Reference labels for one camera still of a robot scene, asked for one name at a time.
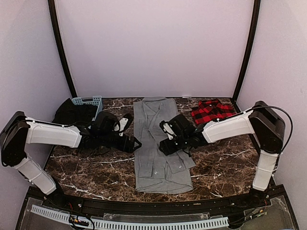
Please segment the red black plaid shirt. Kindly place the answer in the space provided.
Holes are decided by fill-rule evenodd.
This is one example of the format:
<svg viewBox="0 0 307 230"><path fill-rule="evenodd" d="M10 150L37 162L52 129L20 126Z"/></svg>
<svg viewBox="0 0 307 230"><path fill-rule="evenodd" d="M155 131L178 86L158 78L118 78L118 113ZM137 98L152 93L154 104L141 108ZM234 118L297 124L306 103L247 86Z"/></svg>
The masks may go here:
<svg viewBox="0 0 307 230"><path fill-rule="evenodd" d="M213 120L227 118L236 112L231 105L222 104L218 99L200 100L197 107L190 112L197 125L205 124Z"/></svg>

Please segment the grey long sleeve shirt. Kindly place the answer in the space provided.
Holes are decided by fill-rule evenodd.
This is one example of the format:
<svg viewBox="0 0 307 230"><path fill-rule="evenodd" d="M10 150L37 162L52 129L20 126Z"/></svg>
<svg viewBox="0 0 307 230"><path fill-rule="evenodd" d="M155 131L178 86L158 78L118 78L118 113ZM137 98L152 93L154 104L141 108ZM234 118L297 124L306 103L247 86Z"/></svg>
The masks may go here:
<svg viewBox="0 0 307 230"><path fill-rule="evenodd" d="M159 124L178 115L174 99L145 97L134 102L134 136L142 147L134 152L137 192L180 194L191 191L190 169L196 164L183 151L166 156L159 150L167 138Z"/></svg>

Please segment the light blue plastic basket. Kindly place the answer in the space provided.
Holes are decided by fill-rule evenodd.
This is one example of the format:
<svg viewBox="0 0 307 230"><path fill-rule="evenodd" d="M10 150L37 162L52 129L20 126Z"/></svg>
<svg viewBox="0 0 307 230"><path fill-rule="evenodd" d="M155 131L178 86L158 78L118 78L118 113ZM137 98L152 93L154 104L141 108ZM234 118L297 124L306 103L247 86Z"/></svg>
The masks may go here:
<svg viewBox="0 0 307 230"><path fill-rule="evenodd" d="M93 116L92 121L94 121L97 115L103 110L103 101L101 96L75 97L72 98L71 101L75 106L87 109L87 114Z"/></svg>

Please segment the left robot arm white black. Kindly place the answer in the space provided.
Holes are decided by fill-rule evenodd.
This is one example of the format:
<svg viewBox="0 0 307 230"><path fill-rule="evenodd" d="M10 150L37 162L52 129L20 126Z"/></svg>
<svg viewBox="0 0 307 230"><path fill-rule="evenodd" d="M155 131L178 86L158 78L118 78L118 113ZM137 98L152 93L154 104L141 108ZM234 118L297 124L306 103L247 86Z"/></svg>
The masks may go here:
<svg viewBox="0 0 307 230"><path fill-rule="evenodd" d="M49 196L57 209L63 209L68 199L61 193L61 187L25 152L26 145L44 144L65 146L73 149L95 149L100 146L133 153L142 144L134 136L124 132L133 121L131 114L117 119L109 112L99 112L91 122L75 122L70 125L49 123L26 117L16 112L0 133L1 163L4 167L16 169L29 182Z"/></svg>

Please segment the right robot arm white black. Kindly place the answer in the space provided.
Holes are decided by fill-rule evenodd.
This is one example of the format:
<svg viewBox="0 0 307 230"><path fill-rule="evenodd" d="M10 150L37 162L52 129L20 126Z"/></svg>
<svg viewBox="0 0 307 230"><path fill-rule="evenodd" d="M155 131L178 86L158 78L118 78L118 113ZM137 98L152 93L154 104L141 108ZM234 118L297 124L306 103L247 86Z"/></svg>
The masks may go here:
<svg viewBox="0 0 307 230"><path fill-rule="evenodd" d="M283 152L285 122L276 110L275 106L257 101L252 108L241 113L198 126L179 114L168 122L160 122L160 128L168 137L160 142L159 150L164 155L171 155L179 150L196 149L222 139L253 135L259 144L260 157L252 183L254 190L245 196L245 204L255 208L263 201L262 191L267 189L276 170L277 159Z"/></svg>

